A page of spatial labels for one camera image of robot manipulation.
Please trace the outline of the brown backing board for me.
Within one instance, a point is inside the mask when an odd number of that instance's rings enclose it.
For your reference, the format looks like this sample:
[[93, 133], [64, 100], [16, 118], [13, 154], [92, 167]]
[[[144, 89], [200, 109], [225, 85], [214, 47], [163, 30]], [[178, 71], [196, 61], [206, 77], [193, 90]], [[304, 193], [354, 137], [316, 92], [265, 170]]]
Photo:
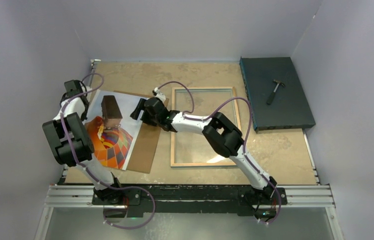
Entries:
[[156, 152], [160, 129], [133, 120], [130, 114], [140, 99], [149, 99], [149, 95], [137, 95], [129, 92], [112, 93], [119, 112], [111, 119], [110, 132], [106, 134], [108, 166], [119, 170], [150, 173]]

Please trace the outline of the hot air balloon photo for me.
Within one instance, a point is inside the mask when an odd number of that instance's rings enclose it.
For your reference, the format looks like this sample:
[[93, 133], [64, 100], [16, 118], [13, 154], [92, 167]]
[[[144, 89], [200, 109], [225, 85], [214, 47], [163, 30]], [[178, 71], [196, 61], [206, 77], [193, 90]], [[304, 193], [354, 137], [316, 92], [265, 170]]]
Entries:
[[95, 93], [84, 123], [93, 142], [94, 156], [103, 166], [151, 172], [160, 131], [130, 117], [139, 101], [147, 98], [127, 92]]

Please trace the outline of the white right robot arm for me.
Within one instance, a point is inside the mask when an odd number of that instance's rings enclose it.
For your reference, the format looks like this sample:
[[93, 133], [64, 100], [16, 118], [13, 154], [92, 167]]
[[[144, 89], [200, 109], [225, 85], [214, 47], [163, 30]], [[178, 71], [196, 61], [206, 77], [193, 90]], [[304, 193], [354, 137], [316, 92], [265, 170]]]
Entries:
[[209, 116], [186, 114], [168, 110], [157, 97], [141, 99], [130, 117], [160, 127], [166, 132], [188, 132], [204, 136], [211, 148], [220, 156], [229, 158], [249, 180], [256, 199], [266, 204], [275, 196], [281, 198], [277, 183], [265, 172], [246, 148], [248, 135], [234, 125], [223, 113], [215, 110]]

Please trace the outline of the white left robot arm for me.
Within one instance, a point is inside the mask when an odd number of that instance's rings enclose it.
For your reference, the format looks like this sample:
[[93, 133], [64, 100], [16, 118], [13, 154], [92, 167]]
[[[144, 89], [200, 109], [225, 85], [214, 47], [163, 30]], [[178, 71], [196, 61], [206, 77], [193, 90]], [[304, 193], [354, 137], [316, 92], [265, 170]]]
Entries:
[[140, 194], [139, 186], [122, 186], [113, 173], [94, 156], [92, 140], [83, 125], [89, 108], [91, 89], [80, 80], [64, 83], [65, 93], [58, 115], [42, 124], [51, 152], [60, 165], [78, 167], [94, 185], [94, 194], [102, 201], [116, 205], [129, 191]]

